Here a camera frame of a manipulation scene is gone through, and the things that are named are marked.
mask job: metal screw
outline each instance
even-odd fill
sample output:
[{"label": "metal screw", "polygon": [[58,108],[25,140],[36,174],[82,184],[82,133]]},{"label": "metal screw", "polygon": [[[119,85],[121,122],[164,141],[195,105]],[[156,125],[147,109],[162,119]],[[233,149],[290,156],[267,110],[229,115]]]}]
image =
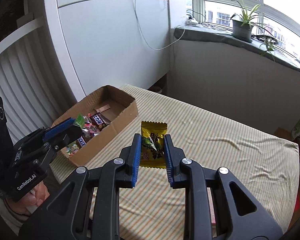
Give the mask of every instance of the metal screw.
[{"label": "metal screw", "polygon": [[192,160],[189,159],[189,158],[183,158],[183,159],[182,159],[182,162],[183,162],[184,164],[191,164],[191,163],[192,163]]},{"label": "metal screw", "polygon": [[115,158],[115,159],[113,160],[113,162],[114,162],[115,164],[122,164],[122,163],[123,163],[123,159],[121,159],[121,158]]},{"label": "metal screw", "polygon": [[228,174],[229,170],[226,167],[219,168],[220,173],[222,174]]},{"label": "metal screw", "polygon": [[78,167],[75,171],[76,171],[77,173],[79,173],[79,174],[82,174],[82,173],[85,173],[85,172],[86,172],[86,168],[83,167],[83,166],[80,166],[80,167]]}]

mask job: potted plant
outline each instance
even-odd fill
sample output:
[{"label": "potted plant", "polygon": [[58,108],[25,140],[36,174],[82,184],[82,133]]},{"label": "potted plant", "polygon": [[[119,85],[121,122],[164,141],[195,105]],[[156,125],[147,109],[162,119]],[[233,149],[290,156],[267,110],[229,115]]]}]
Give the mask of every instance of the potted plant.
[{"label": "potted plant", "polygon": [[[259,26],[260,23],[254,23],[252,22],[253,19],[260,17],[259,15],[252,15],[256,10],[258,10],[260,4],[256,4],[250,13],[248,13],[248,9],[245,6],[243,0],[241,0],[241,3],[237,0],[236,1],[240,7],[242,14],[235,13],[231,16],[230,20],[232,20],[233,30],[232,30],[232,36],[239,40],[250,42],[251,39],[251,31],[253,26],[257,26],[258,28],[262,28]],[[239,16],[241,21],[234,20],[233,17]]]}]

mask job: person's arm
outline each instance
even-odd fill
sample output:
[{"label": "person's arm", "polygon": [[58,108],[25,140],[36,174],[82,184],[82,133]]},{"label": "person's arm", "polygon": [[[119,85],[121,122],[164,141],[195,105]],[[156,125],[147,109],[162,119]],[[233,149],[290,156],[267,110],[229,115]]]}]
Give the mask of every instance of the person's arm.
[{"label": "person's arm", "polygon": [[20,227],[31,215],[26,207],[33,204],[40,206],[49,196],[47,187],[43,184],[43,182],[40,182],[37,186],[35,186],[34,190],[36,191],[35,196],[28,193],[17,203],[12,200],[0,199],[0,215],[16,234],[19,233]]}]

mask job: yellow snack packet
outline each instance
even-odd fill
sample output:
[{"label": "yellow snack packet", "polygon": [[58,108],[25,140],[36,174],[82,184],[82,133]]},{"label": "yellow snack packet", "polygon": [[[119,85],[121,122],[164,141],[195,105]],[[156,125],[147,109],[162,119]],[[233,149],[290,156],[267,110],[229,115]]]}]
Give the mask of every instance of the yellow snack packet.
[{"label": "yellow snack packet", "polygon": [[140,166],[149,168],[166,168],[163,156],[164,135],[167,123],[141,122],[141,159]]}]

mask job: gray plant pot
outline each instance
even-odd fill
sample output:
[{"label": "gray plant pot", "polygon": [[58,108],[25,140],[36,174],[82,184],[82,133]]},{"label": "gray plant pot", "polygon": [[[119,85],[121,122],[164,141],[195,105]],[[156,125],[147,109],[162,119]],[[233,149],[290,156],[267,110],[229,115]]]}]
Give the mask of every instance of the gray plant pot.
[{"label": "gray plant pot", "polygon": [[242,41],[251,42],[250,39],[251,39],[251,31],[253,26],[250,26],[249,24],[245,24],[241,26],[242,22],[234,19],[232,19],[232,24],[233,24],[232,36]]}]

